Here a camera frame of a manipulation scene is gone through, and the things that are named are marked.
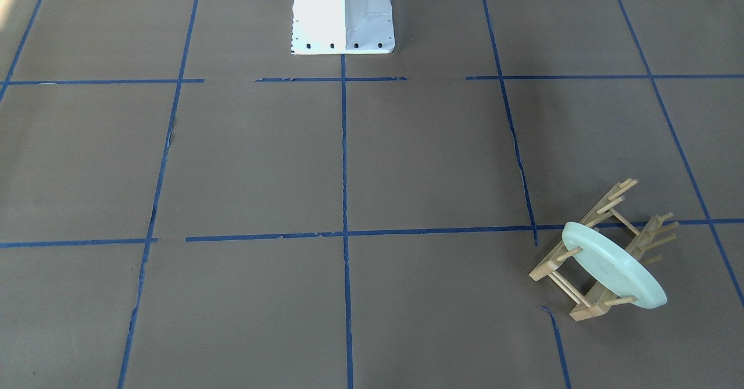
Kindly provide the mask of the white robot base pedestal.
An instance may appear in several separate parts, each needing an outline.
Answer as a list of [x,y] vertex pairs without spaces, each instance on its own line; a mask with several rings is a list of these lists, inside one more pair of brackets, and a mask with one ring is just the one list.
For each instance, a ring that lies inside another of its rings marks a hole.
[[372,55],[395,47],[391,0],[293,0],[294,55]]

